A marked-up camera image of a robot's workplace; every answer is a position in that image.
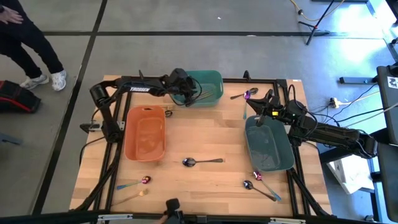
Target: white sneaker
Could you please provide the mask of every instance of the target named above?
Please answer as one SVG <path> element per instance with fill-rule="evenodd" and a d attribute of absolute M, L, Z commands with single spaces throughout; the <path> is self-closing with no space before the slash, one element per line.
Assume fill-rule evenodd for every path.
<path fill-rule="evenodd" d="M 37 78 L 27 77 L 26 80 L 23 83 L 21 83 L 19 86 L 22 88 L 25 88 L 27 90 L 31 90 L 39 84 L 46 84 L 48 82 L 49 82 L 49 77 L 41 74 L 41 76 L 39 76 Z"/>
<path fill-rule="evenodd" d="M 67 78 L 67 71 L 65 70 L 63 70 L 62 72 L 51 74 L 51 78 L 52 88 L 55 91 L 63 90 L 67 85 L 67 81 L 65 80 Z"/>

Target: black bag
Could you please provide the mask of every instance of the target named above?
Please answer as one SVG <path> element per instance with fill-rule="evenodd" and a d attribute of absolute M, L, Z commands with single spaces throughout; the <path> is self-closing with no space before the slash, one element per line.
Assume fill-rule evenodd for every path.
<path fill-rule="evenodd" d="M 0 81 L 0 113 L 35 113 L 41 99 L 10 81 Z"/>

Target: spoon handle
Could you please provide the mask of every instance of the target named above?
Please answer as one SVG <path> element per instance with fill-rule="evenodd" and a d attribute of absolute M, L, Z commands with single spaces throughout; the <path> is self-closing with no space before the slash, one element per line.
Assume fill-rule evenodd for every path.
<path fill-rule="evenodd" d="M 212 159 L 209 161 L 197 161 L 197 162 L 224 162 L 224 160 L 223 159 Z"/>
<path fill-rule="evenodd" d="M 261 180 L 261 182 L 268 188 L 269 192 L 271 192 L 271 194 L 275 196 L 278 202 L 282 200 L 281 197 L 277 193 L 275 193 L 263 180 Z"/>
<path fill-rule="evenodd" d="M 243 119 L 246 119 L 246 117 L 247 117 L 247 115 L 246 115 L 246 106 L 247 106 L 248 104 L 246 103 L 246 102 L 244 102 L 244 112 L 243 112 Z"/>
<path fill-rule="evenodd" d="M 244 93 L 243 93 L 243 94 L 240 94 L 240 95 L 236 95 L 236 96 L 231 96 L 230 99 L 233 100 L 233 99 L 236 99 L 236 98 L 238 98 L 238 97 L 240 97 L 240 96 L 243 96 L 243 95 L 244 95 Z"/>
<path fill-rule="evenodd" d="M 119 185 L 119 186 L 116 187 L 116 190 L 121 190 L 121 189 L 123 189 L 125 187 L 129 187 L 131 185 L 139 184 L 139 183 L 141 183 L 141 180 L 139 180 L 137 182 L 130 183 L 130 184 Z"/>
<path fill-rule="evenodd" d="M 267 196 L 269 199 L 271 199 L 271 200 L 273 200 L 274 202 L 276 202 L 276 198 L 275 198 L 274 196 L 269 195 L 269 194 L 267 194 L 267 193 L 264 193 L 264 192 L 262 192 L 261 190 L 259 190 L 259 189 L 257 189 L 257 188 L 254 188 L 254 187 L 253 187 L 253 189 L 254 189 L 254 190 L 257 190 L 258 192 L 260 192 L 260 193 L 262 193 L 263 195 Z"/>

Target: white logo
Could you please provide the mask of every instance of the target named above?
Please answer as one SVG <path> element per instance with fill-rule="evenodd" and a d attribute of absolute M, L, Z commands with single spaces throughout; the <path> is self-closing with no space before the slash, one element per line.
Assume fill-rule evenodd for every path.
<path fill-rule="evenodd" d="M 130 91 L 148 92 L 149 88 L 130 87 Z"/>
<path fill-rule="evenodd" d="M 387 77 L 388 87 L 398 89 L 398 78 Z"/>

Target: person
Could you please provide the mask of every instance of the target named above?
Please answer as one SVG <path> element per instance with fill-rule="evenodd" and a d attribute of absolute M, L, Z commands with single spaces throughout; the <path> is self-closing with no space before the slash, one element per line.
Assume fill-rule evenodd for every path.
<path fill-rule="evenodd" d="M 42 31 L 27 17 L 18 0 L 0 0 L 0 54 L 17 63 L 25 74 L 21 87 L 31 90 L 49 82 L 21 44 L 32 48 L 46 64 L 52 78 L 52 88 L 60 91 L 66 86 L 67 73 Z"/>

